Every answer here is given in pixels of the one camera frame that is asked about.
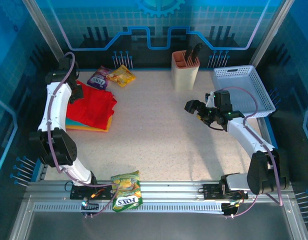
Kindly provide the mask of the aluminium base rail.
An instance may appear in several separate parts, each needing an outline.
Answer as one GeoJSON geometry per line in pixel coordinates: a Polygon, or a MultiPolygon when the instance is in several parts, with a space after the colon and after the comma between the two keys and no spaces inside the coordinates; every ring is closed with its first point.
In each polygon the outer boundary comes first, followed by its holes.
{"type": "MultiPolygon", "coordinates": [[[[141,181],[141,196],[146,202],[203,201],[203,187],[219,187],[218,181],[141,181]]],[[[72,183],[57,180],[32,182],[25,190],[24,199],[61,201],[71,198],[72,183]]]]}

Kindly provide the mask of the large black-handled knife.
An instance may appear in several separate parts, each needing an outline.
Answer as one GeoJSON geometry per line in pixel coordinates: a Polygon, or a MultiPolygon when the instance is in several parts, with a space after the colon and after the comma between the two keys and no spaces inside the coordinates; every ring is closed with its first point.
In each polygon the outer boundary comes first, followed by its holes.
{"type": "Polygon", "coordinates": [[[195,64],[196,63],[196,58],[198,57],[201,49],[203,47],[203,44],[200,42],[198,44],[195,45],[193,51],[192,51],[192,54],[191,54],[191,60],[192,62],[195,64]]]}

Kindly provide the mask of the yellow candy bag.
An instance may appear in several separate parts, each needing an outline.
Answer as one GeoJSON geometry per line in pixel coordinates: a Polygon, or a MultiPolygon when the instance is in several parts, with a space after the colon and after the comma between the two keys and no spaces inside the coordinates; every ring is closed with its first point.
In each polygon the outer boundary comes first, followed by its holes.
{"type": "Polygon", "coordinates": [[[120,87],[125,87],[136,79],[136,76],[130,72],[130,70],[122,64],[119,68],[108,74],[106,78],[109,81],[117,83],[120,87]]]}

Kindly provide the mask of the small black-handled knife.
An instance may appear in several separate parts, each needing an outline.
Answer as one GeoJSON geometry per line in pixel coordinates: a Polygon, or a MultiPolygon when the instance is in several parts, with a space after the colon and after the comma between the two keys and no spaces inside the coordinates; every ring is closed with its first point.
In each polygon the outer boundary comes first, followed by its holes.
{"type": "Polygon", "coordinates": [[[184,55],[184,60],[185,62],[187,63],[188,62],[188,59],[190,57],[190,55],[192,54],[192,46],[189,46],[187,49],[186,49],[186,52],[185,52],[185,55],[184,55]]]}

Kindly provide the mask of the white perforated plastic basket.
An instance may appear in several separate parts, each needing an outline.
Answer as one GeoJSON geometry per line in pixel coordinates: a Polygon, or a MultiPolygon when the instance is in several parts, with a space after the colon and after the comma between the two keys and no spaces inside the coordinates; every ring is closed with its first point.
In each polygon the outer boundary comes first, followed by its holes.
{"type": "Polygon", "coordinates": [[[212,82],[216,90],[229,91],[233,110],[240,111],[245,116],[257,110],[252,117],[264,118],[276,110],[252,65],[215,68],[212,82]]]}

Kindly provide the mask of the red t-shirt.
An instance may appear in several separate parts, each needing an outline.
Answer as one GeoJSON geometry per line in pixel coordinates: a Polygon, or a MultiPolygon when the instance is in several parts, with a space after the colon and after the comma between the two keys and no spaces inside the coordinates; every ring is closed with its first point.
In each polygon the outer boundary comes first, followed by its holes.
{"type": "Polygon", "coordinates": [[[96,89],[82,82],[79,84],[82,85],[83,98],[68,104],[66,118],[88,126],[76,129],[108,132],[117,104],[114,95],[110,91],[96,89]]]}

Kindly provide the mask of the purple Fox's candy bag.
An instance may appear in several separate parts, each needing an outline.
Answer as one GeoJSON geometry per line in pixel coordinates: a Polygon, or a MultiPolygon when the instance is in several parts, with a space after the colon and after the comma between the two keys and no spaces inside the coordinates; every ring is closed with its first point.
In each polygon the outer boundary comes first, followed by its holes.
{"type": "Polygon", "coordinates": [[[104,66],[99,67],[95,73],[88,79],[87,85],[98,90],[105,90],[109,84],[107,75],[111,74],[112,70],[104,66]]]}

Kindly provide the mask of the aluminium frame post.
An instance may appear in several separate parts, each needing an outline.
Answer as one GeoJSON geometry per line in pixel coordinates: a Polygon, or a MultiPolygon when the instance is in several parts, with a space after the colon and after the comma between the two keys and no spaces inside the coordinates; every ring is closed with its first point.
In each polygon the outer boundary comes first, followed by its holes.
{"type": "Polygon", "coordinates": [[[266,30],[263,38],[261,39],[258,47],[256,48],[249,65],[254,66],[255,68],[259,65],[260,61],[262,60],[263,56],[265,55],[268,47],[270,46],[271,42],[273,41],[274,37],[276,36],[278,30],[280,29],[283,21],[285,20],[287,14],[289,13],[292,5],[294,4],[295,0],[282,0],[279,8],[277,9],[274,17],[266,30]]]}
{"type": "Polygon", "coordinates": [[[37,59],[39,74],[43,76],[57,67],[58,62],[64,58],[64,53],[36,0],[22,0],[22,2],[49,47],[49,50],[42,54],[42,60],[37,59]]]}

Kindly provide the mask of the beige knife block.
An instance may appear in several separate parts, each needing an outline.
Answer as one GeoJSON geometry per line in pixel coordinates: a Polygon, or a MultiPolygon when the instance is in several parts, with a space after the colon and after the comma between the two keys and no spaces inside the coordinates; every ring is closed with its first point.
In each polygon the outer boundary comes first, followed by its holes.
{"type": "Polygon", "coordinates": [[[185,50],[175,51],[171,56],[171,81],[175,91],[189,91],[194,87],[196,76],[200,67],[200,60],[195,62],[189,56],[185,61],[185,50]]]}

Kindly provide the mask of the folded teal t-shirt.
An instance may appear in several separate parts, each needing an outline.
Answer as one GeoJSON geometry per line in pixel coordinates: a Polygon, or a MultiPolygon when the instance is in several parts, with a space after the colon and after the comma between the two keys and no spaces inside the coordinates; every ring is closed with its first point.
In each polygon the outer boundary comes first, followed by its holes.
{"type": "Polygon", "coordinates": [[[76,128],[88,128],[88,125],[80,123],[78,121],[72,120],[70,118],[65,119],[65,126],[66,128],[76,129],[76,128]]]}

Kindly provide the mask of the green Fox's candy bag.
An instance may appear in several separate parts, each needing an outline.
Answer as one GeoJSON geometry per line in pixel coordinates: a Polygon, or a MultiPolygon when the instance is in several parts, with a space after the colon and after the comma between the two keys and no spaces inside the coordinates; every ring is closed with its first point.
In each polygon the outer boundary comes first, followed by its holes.
{"type": "Polygon", "coordinates": [[[116,194],[112,201],[114,212],[134,210],[143,204],[139,170],[114,175],[110,180],[114,183],[112,190],[116,194]]]}

